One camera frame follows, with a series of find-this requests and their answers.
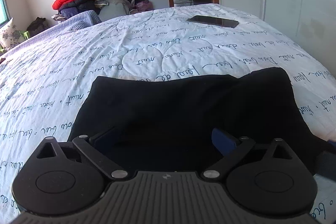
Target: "bed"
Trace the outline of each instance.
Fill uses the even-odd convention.
[[[194,15],[240,23],[231,29],[186,22]],[[99,75],[170,81],[207,74],[241,77],[253,70],[282,67],[310,130],[324,140],[336,140],[334,77],[298,44],[253,15],[205,4],[106,22],[95,13],[84,12],[70,20],[2,56],[6,60],[0,65],[1,224],[18,214],[11,195],[13,178],[43,138],[67,140]],[[336,219],[336,214],[332,215],[336,184],[319,176],[315,179],[319,194],[312,215],[332,223]]]

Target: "cushion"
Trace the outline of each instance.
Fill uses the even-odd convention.
[[[0,45],[5,51],[14,48],[24,40],[17,26],[14,25],[13,18],[0,29]]]

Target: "black smartphone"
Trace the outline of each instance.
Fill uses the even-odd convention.
[[[217,25],[222,27],[235,28],[239,22],[231,19],[220,18],[220,17],[206,17],[206,16],[194,16],[187,19],[189,22],[197,22],[203,24]]]

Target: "pink plastic bag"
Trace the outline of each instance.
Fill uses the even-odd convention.
[[[153,4],[149,0],[144,0],[135,5],[139,12],[154,10]]]

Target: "silver screw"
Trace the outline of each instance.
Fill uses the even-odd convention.
[[[115,170],[111,173],[111,176],[115,179],[123,179],[127,177],[128,173],[125,170]]]
[[[216,170],[206,170],[203,175],[209,179],[215,179],[219,177],[219,172]]]

